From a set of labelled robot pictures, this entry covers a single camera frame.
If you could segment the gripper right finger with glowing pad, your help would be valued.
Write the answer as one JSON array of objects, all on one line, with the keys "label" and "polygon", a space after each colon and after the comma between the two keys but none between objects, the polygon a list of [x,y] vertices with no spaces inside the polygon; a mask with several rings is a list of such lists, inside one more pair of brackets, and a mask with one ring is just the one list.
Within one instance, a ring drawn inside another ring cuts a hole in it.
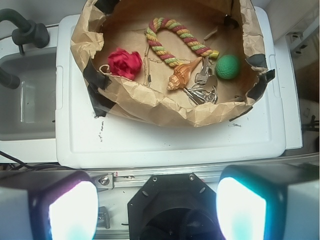
[{"label": "gripper right finger with glowing pad", "polygon": [[227,240],[318,240],[320,168],[229,165],[217,185],[216,212]]}]

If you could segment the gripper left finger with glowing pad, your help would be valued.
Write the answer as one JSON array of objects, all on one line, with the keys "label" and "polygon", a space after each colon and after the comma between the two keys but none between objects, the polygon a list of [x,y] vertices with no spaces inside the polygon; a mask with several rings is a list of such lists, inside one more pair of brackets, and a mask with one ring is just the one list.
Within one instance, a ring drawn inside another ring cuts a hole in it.
[{"label": "gripper left finger with glowing pad", "polygon": [[82,170],[1,171],[2,240],[91,240],[98,192]]}]

